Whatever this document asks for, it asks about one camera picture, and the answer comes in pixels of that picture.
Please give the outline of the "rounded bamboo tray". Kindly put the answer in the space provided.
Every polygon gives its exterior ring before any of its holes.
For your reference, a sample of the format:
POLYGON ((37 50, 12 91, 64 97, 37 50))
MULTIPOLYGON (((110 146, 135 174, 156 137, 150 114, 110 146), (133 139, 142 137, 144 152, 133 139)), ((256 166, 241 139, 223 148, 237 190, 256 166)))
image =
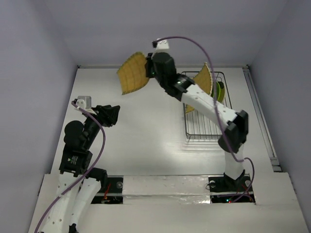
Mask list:
POLYGON ((149 82, 145 70, 146 62, 142 52, 135 52, 118 69, 117 75, 123 95, 138 91, 149 82))

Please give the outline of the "square bamboo tray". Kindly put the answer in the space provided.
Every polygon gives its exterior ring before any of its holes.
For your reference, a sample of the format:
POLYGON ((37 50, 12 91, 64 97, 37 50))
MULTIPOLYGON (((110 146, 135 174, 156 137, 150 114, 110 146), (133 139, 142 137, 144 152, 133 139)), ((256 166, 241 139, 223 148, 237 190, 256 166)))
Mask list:
POLYGON ((214 100, 210 95, 212 91, 211 72, 204 63, 202 69, 192 79, 191 84, 186 93, 182 95, 181 101, 186 105, 186 114, 194 110, 212 119, 215 116, 214 100))

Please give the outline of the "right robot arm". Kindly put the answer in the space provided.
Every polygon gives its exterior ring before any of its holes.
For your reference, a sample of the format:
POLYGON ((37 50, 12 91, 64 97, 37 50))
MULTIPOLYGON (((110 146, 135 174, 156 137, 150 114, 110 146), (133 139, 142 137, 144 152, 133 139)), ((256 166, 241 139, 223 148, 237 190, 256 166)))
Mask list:
POLYGON ((237 190, 245 169, 238 157, 248 135, 248 113, 237 112, 222 105, 216 96, 211 72, 204 64, 194 78, 176 71, 174 59, 166 52, 149 53, 146 58, 146 76, 155 78, 165 92, 191 106, 218 126, 222 135, 218 144, 225 152, 225 172, 221 184, 228 190, 237 190))

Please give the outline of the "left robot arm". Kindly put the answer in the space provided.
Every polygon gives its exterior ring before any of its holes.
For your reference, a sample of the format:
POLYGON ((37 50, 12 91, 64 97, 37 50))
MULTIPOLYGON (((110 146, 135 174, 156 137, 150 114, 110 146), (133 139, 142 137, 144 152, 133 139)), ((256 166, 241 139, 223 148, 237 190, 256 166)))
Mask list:
POLYGON ((64 149, 59 167, 55 199, 40 218, 36 233, 76 233, 79 223, 98 192, 108 185, 107 172, 91 162, 90 147, 99 132, 117 123, 120 106, 80 107, 72 102, 86 120, 74 120, 64 129, 64 149))

